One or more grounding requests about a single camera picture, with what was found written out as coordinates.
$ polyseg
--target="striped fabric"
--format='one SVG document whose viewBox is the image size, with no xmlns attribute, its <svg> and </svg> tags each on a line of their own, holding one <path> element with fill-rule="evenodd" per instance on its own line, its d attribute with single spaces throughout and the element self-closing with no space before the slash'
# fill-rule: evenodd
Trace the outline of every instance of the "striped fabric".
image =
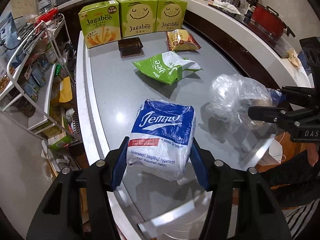
<svg viewBox="0 0 320 240">
<path fill-rule="evenodd" d="M 316 199 L 310 204 L 301 206 L 286 215 L 285 219 L 290 228 L 292 239 L 295 239 L 308 224 L 318 206 L 319 200 Z"/>
</svg>

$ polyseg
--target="gray table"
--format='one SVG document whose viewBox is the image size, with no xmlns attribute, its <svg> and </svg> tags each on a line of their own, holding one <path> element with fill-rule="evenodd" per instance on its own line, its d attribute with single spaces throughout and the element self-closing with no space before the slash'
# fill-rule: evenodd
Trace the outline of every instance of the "gray table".
<svg viewBox="0 0 320 240">
<path fill-rule="evenodd" d="M 210 150 L 216 159 L 232 168 L 246 170 L 252 164 L 252 156 L 270 138 L 270 132 L 264 128 L 258 133 L 239 130 L 230 134 L 223 123 L 210 116 L 205 108 L 209 104 L 212 80 L 222 73 L 236 74 L 237 70 L 204 39 L 190 33 L 202 48 L 178 54 L 196 61 L 203 70 L 172 86 L 141 74 L 132 64 L 132 61 L 168 51 L 164 32 L 140 35 L 143 54 L 135 57 L 121 58 L 117 42 L 90 49 L 93 85 L 108 145 L 110 149 L 118 148 L 123 138 L 130 135 L 137 110 L 146 98 L 170 99 L 194 107 L 195 137 L 202 148 Z M 132 166 L 127 167 L 123 183 L 145 221 L 180 206 L 203 191 L 196 180 L 179 186 L 177 182 L 166 181 Z"/>
</svg>

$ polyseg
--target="green and white bag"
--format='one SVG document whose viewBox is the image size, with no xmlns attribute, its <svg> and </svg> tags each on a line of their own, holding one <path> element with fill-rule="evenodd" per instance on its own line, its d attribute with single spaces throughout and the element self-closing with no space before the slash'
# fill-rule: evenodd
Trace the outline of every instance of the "green and white bag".
<svg viewBox="0 0 320 240">
<path fill-rule="evenodd" d="M 196 62 L 183 59 L 172 51 L 132 63 L 146 76 L 168 85 L 201 70 Z"/>
</svg>

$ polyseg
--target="bolt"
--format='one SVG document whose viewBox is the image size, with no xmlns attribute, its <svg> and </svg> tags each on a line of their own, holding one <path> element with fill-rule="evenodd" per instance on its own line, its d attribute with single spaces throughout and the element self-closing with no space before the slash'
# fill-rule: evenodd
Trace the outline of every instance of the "bolt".
<svg viewBox="0 0 320 240">
<path fill-rule="evenodd" d="M 217 167 L 221 167 L 221 166 L 223 166 L 223 161 L 221 161 L 221 160 L 215 160 L 215 161 L 214 161 L 214 165 L 216 165 Z"/>
<path fill-rule="evenodd" d="M 68 174 L 69 171 L 70 171 L 69 167 L 64 167 L 61 172 L 62 172 L 62 174 Z"/>
<path fill-rule="evenodd" d="M 256 170 L 254 167 L 251 167 L 251 168 L 249 168 L 249 172 L 250 172 L 251 174 L 256 174 L 256 173 L 257 173 L 257 170 Z"/>
<path fill-rule="evenodd" d="M 96 165 L 98 166 L 98 167 L 102 167 L 103 165 L 105 165 L 106 163 L 105 163 L 105 161 L 104 160 L 98 160 L 97 162 L 96 162 Z"/>
</svg>

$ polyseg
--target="human hand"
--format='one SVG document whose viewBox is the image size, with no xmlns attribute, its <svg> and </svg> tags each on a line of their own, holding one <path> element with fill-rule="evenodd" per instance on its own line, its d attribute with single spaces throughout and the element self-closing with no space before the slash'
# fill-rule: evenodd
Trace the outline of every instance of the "human hand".
<svg viewBox="0 0 320 240">
<path fill-rule="evenodd" d="M 318 154 L 319 144 L 318 143 L 308 143 L 307 144 L 307 152 L 308 152 L 308 161 L 311 167 L 315 166 L 315 164 L 319 160 Z"/>
</svg>

